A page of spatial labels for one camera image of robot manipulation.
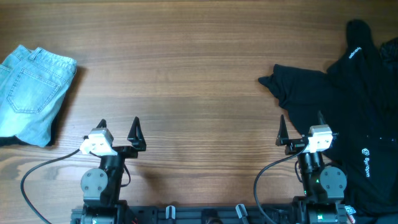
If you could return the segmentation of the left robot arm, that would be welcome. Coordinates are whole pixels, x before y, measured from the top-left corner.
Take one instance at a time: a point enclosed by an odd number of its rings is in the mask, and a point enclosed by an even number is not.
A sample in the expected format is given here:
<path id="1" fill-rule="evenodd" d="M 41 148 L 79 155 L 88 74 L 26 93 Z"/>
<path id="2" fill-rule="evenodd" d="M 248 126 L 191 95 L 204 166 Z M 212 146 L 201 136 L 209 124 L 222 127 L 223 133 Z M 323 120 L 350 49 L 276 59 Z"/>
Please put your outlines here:
<path id="1" fill-rule="evenodd" d="M 120 191 L 127 186 L 122 183 L 123 174 L 128 174 L 126 159 L 136 159 L 146 150 L 141 124 L 134 118 L 127 135 L 128 146 L 113 146 L 114 138 L 101 120 L 89 135 L 83 138 L 80 151 L 100 158 L 99 167 L 86 171 L 81 178 L 83 208 L 71 214 L 75 224 L 125 224 L 137 223 L 137 215 L 125 200 L 119 198 Z"/>

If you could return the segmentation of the black polo shirt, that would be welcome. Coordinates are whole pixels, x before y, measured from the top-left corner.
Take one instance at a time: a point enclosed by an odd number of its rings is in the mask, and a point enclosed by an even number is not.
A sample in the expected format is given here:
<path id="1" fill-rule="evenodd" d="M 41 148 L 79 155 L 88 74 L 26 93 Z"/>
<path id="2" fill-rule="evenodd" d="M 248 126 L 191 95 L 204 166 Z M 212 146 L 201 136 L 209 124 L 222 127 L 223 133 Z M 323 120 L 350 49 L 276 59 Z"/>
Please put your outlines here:
<path id="1" fill-rule="evenodd" d="M 362 149 L 379 155 L 397 153 L 397 112 L 369 91 L 371 84 L 353 74 L 329 74 L 283 65 L 258 79 L 287 110 L 297 131 L 308 133 L 323 116 L 336 138 L 331 159 Z"/>

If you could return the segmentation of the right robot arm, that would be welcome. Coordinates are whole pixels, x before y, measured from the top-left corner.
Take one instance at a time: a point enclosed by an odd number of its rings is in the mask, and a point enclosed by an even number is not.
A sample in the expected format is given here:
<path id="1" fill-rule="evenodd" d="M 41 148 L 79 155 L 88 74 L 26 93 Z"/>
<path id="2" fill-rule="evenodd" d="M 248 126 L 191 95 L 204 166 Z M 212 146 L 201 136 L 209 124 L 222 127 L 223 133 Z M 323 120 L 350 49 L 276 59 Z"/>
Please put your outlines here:
<path id="1" fill-rule="evenodd" d="M 294 197 L 287 218 L 282 223 L 337 224 L 346 223 L 342 204 L 347 186 L 345 172 L 334 163 L 326 164 L 322 152 L 329 149 L 336 134 L 318 115 L 321 124 L 311 126 L 299 139 L 289 138 L 284 116 L 280 117 L 277 146 L 285 146 L 287 156 L 295 156 L 304 196 Z"/>

